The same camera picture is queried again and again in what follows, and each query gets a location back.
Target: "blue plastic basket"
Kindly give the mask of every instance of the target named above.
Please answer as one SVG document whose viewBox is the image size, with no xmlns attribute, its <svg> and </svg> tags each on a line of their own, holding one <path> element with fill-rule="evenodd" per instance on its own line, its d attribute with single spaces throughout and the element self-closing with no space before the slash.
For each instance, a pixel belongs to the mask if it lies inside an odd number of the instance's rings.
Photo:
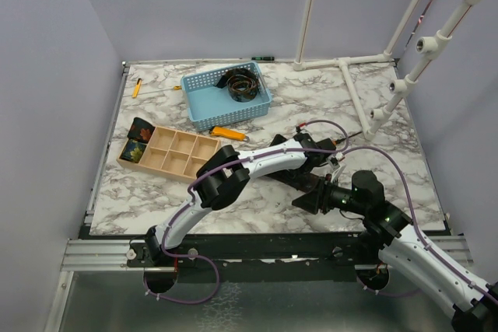
<svg viewBox="0 0 498 332">
<path fill-rule="evenodd" d="M 227 89 L 214 86 L 223 74 L 233 68 L 246 68 L 258 76 L 258 95 L 253 100 L 239 103 L 232 99 Z M 261 70 L 258 64 L 252 61 L 209 72 L 186 75 L 181 79 L 181 88 L 187 99 L 188 116 L 197 131 L 265 116 L 272 102 L 272 94 L 266 87 Z"/>
</svg>

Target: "gray wall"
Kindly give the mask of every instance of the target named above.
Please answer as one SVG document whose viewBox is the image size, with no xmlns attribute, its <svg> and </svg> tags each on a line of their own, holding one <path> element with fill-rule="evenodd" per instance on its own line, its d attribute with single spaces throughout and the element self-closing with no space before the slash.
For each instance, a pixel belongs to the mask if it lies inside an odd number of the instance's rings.
<svg viewBox="0 0 498 332">
<path fill-rule="evenodd" d="M 461 0 L 435 0 L 417 37 L 433 35 Z M 464 232 L 481 275 L 498 280 L 498 34 L 496 0 L 482 0 L 409 97 L 443 209 Z M 400 61 L 404 76 L 418 57 Z"/>
<path fill-rule="evenodd" d="M 90 0 L 127 60 L 294 58 L 305 0 Z M 410 0 L 316 0 L 305 58 L 377 54 Z"/>
<path fill-rule="evenodd" d="M 0 330 L 43 330 L 121 75 L 89 0 L 0 2 Z"/>
</svg>

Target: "wooden compartment box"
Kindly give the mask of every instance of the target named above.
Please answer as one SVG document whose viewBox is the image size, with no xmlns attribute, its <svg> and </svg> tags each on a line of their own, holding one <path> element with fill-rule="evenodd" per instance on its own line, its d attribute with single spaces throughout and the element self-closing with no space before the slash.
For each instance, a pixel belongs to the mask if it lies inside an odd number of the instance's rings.
<svg viewBox="0 0 498 332">
<path fill-rule="evenodd" d="M 139 163 L 120 158 L 117 163 L 135 171 L 190 183 L 218 149 L 219 140 L 156 126 Z"/>
</svg>

